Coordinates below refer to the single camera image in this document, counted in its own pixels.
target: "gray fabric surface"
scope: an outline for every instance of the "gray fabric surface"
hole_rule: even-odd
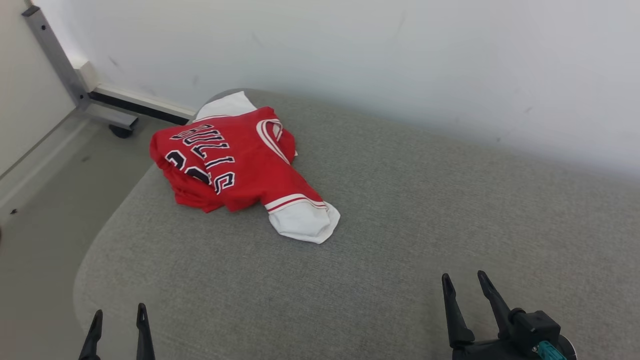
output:
[[[95,239],[74,302],[104,310],[103,358],[447,359],[440,276],[477,340],[497,327],[476,272],[544,310],[579,359],[637,359],[638,188],[310,101],[247,91],[296,137],[296,169],[342,214],[322,245],[260,206],[178,206],[155,167]]]

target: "red and white shirt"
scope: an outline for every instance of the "red and white shirt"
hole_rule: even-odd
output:
[[[340,218],[291,167],[295,140],[273,109],[256,110],[243,92],[205,105],[190,125],[158,131],[150,153],[179,204],[237,211],[260,201],[280,234],[314,243]]]

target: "white sleeve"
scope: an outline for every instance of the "white sleeve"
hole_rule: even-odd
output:
[[[227,95],[222,99],[214,100],[198,111],[196,120],[198,122],[204,119],[210,119],[212,117],[229,117],[238,116],[250,113],[257,110],[257,108],[249,101],[244,94],[244,91],[236,92],[235,94]]]
[[[333,234],[340,213],[328,202],[326,209],[303,201],[269,214],[271,225],[282,236],[320,244]]]

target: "baseboard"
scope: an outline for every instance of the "baseboard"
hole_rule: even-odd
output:
[[[170,104],[163,99],[158,99],[158,98],[147,96],[147,95],[136,94],[128,90],[115,88],[111,85],[99,84],[95,88],[93,93],[106,95],[108,97],[112,97],[124,102],[135,104],[147,109],[160,111],[161,113],[169,114],[169,115],[172,115],[173,117],[178,117],[181,119],[191,120],[196,114],[195,110],[182,108],[180,106]]]
[[[89,142],[99,126],[82,113],[71,113],[4,175],[0,179],[0,225],[19,216],[20,209]]]

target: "metal bracket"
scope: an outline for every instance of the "metal bracket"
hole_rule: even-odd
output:
[[[67,89],[76,108],[95,120],[132,130],[131,125],[136,121],[137,116],[107,108],[89,98],[89,94],[84,89],[80,77],[69,62],[42,10],[35,5],[31,5],[22,13],[22,16],[38,40],[60,81]]]

